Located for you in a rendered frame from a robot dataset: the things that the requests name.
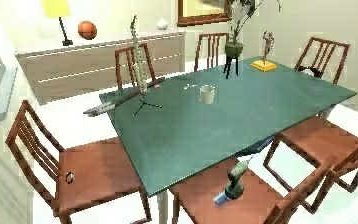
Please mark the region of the beige sideboard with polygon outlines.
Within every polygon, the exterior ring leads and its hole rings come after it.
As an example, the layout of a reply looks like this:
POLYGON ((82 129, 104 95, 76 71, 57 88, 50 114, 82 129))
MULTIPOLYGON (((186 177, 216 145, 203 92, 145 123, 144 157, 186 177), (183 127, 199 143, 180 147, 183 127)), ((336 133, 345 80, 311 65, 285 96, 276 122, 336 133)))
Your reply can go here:
MULTIPOLYGON (((139 42, 148 45, 155 77, 185 70, 185 33, 145 33, 139 42)), ((130 37, 49 50, 24 50, 16 54, 39 104, 98 91, 117 85, 115 51, 132 46, 130 37)), ((123 83, 130 82, 122 62, 123 83)))

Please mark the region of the green power drill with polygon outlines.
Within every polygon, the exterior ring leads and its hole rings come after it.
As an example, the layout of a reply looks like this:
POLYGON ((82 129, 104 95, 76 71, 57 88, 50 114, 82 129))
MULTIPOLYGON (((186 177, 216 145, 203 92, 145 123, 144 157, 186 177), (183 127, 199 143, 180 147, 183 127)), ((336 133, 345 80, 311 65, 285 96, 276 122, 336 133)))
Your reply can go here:
POLYGON ((225 186, 222 192, 213 198, 213 201, 217 206, 221 206, 228 200, 236 200, 242 196, 244 187, 239 181, 247 171, 249 162, 250 160, 240 161, 228 172, 227 177, 229 183, 225 186))

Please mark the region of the orange basketball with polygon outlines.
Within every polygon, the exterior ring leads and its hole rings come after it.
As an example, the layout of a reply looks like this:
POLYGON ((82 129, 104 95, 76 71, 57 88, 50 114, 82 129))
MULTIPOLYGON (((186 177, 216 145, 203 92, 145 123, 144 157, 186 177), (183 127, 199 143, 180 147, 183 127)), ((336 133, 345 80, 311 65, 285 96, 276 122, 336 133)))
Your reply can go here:
POLYGON ((78 25, 78 34, 85 40, 93 40, 97 36, 96 25, 90 21, 82 21, 78 25))

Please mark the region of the brown wooden chair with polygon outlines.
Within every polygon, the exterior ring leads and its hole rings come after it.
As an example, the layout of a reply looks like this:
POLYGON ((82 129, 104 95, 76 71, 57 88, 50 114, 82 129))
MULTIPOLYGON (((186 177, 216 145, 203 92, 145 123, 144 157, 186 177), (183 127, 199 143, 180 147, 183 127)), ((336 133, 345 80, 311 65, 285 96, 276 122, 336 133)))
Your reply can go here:
POLYGON ((146 190, 118 137, 63 148, 39 116, 24 100, 6 138, 30 185, 52 209, 61 224, 73 224, 71 215, 85 209, 139 193, 145 217, 131 224, 152 220, 146 190), (19 149, 21 140, 32 158, 55 182, 51 193, 34 174, 19 149))
POLYGON ((292 187, 270 166, 280 142, 317 168, 326 159, 334 157, 333 170, 329 172, 312 204, 302 206, 314 214, 334 183, 352 193, 358 187, 358 137, 318 116, 304 120, 278 134, 271 144, 263 166, 288 191, 292 187))
MULTIPOLYGON (((152 66, 152 61, 146 42, 141 43, 139 49, 142 51, 142 61, 147 62, 149 76, 152 80, 155 80, 155 72, 152 66)), ((136 62, 134 55, 134 48, 132 46, 124 47, 117 49, 115 51, 115 74, 117 86, 119 89, 122 89, 123 79, 121 74, 122 62, 127 64, 128 73, 130 75, 130 82, 132 85, 136 84, 136 78, 133 74, 133 64, 136 62)))
POLYGON ((339 61, 338 68, 332 80, 333 84, 337 84, 340 79, 340 75, 343 71, 344 64, 350 49, 350 45, 348 43, 341 43, 341 42, 327 40, 319 37, 311 37, 306 47, 304 48, 301 56, 299 57, 294 69, 299 72, 309 70, 313 73, 315 78, 321 79, 337 47, 341 47, 343 49, 343 53, 339 61), (319 44, 319 48, 314 57, 314 60, 310 65, 303 65, 302 62, 304 58, 307 56, 307 53, 309 52, 314 42, 317 42, 319 44))
POLYGON ((240 179, 244 192, 219 206, 213 198, 227 184, 227 172, 237 164, 227 159, 171 188, 174 195, 172 224, 184 210, 194 224, 288 224, 297 207, 329 172, 330 160, 321 164, 287 195, 281 195, 252 170, 240 179))
POLYGON ((197 41, 196 51, 195 51, 195 60, 194 60, 194 70, 199 69, 199 59, 202 41, 207 41, 207 57, 206 57, 206 66, 208 68, 219 65, 219 46, 220 39, 224 38, 225 41, 229 40, 228 33, 208 33, 200 34, 197 41))

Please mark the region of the white cup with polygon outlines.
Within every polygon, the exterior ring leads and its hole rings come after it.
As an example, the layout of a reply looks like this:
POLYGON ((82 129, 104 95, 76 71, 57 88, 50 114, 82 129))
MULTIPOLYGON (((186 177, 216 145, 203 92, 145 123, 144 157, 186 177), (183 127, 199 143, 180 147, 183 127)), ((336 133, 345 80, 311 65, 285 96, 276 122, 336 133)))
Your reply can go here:
POLYGON ((202 104, 212 104, 215 96, 215 87, 203 85, 200 87, 199 102, 202 104))

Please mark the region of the brown framed picture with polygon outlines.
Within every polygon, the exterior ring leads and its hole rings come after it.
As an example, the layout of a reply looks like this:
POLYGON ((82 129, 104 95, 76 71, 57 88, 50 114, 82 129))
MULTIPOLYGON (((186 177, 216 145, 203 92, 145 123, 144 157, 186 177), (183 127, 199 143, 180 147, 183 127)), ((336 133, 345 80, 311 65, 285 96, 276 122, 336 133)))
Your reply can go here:
POLYGON ((177 17, 178 27, 226 22, 228 0, 177 0, 177 17))

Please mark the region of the yellow table lamp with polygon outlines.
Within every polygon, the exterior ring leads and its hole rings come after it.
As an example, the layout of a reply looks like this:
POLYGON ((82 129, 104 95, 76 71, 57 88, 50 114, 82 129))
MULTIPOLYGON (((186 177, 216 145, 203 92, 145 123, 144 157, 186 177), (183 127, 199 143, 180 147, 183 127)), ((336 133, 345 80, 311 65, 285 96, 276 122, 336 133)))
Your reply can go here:
POLYGON ((71 12, 67 3, 67 0, 41 0, 45 16, 48 18, 57 18, 59 26, 61 28, 64 40, 62 44, 64 46, 71 46, 73 41, 67 36, 65 26, 62 18, 70 16, 71 12))

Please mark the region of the house plant on black stand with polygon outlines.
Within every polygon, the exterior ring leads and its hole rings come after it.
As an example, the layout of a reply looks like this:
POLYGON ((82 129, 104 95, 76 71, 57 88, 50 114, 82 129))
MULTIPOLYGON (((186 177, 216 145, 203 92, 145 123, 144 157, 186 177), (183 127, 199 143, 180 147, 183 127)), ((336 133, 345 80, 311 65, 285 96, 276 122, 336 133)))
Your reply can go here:
POLYGON ((245 23, 255 11, 261 6, 264 0, 228 0, 228 15, 230 17, 229 40, 225 44, 226 63, 224 73, 229 78, 232 60, 238 60, 243 52, 244 45, 239 41, 238 36, 245 23))

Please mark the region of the green dining table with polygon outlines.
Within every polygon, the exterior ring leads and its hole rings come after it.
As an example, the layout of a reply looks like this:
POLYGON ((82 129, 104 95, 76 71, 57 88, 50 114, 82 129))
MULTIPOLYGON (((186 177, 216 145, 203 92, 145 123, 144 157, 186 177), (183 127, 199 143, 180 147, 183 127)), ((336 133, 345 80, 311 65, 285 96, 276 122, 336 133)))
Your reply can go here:
MULTIPOLYGON (((226 78, 222 67, 167 78, 150 88, 140 107, 136 96, 108 115, 148 196, 217 164, 353 96, 355 91, 284 65, 262 72, 250 60, 226 78), (196 87, 184 90, 187 84, 196 87), (215 87, 212 104, 199 102, 200 87, 215 87)), ((130 93, 104 93, 103 102, 130 93)))

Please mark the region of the dark grey long bat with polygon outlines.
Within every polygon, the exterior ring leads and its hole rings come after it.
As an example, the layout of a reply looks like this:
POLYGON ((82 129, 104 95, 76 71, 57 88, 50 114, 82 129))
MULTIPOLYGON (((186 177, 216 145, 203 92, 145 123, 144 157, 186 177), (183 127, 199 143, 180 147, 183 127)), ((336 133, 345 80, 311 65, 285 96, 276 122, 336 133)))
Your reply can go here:
MULTIPOLYGON (((145 90, 141 90, 140 88, 138 88, 137 90, 133 90, 132 92, 128 93, 126 96, 124 96, 123 98, 119 99, 119 100, 112 100, 112 101, 108 101, 105 103, 102 103, 96 107, 90 108, 86 111, 84 111, 85 115, 88 115, 89 117, 95 117, 98 116, 100 114, 103 114, 105 112, 108 112, 112 109, 115 109, 116 107, 120 106, 121 104, 125 103, 126 101, 141 95, 140 101, 141 101, 141 106, 140 108, 135 112, 135 114, 137 114, 145 105, 147 105, 148 103, 146 102, 145 96, 148 93, 148 89, 150 87, 155 87, 158 84, 162 83, 165 80, 165 78, 158 78, 154 81, 151 81, 150 83, 147 84, 147 88, 145 90)), ((160 105, 156 105, 153 104, 153 107, 157 107, 160 108, 160 105)))

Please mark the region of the brown statue on yellow base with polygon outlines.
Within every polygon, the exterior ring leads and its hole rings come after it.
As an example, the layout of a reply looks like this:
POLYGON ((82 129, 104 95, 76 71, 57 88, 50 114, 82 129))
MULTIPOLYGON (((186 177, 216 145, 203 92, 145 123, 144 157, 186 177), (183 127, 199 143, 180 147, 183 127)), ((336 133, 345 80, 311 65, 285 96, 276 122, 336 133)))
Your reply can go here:
POLYGON ((267 56, 270 53, 271 49, 273 48, 275 39, 273 37, 273 34, 267 31, 264 32, 262 38, 265 41, 263 55, 259 60, 251 62, 250 65, 260 71, 267 72, 277 68, 277 65, 275 63, 267 60, 267 56))

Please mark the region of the beige saxophone on black stand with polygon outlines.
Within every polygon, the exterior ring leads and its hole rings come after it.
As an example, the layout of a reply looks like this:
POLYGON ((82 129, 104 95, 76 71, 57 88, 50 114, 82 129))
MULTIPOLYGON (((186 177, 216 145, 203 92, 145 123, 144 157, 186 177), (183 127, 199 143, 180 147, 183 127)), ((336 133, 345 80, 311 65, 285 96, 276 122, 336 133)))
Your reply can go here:
POLYGON ((135 63, 133 64, 133 70, 134 70, 134 73, 136 76, 137 86, 139 88, 139 92, 141 95, 141 98, 140 98, 141 105, 137 109, 137 111, 133 114, 133 116, 136 116, 144 106, 152 106, 152 107, 160 108, 160 105, 147 103, 146 99, 145 99, 145 96, 149 93, 149 90, 148 90, 148 85, 146 82, 145 70, 143 68, 143 59, 142 59, 142 53, 140 50, 140 42, 139 42, 137 34, 136 34, 136 28, 135 28, 136 19, 137 19, 137 16, 134 15, 133 19, 130 23, 130 30, 131 30, 132 40, 133 40, 133 46, 134 46, 133 52, 134 52, 134 58, 135 58, 135 63))

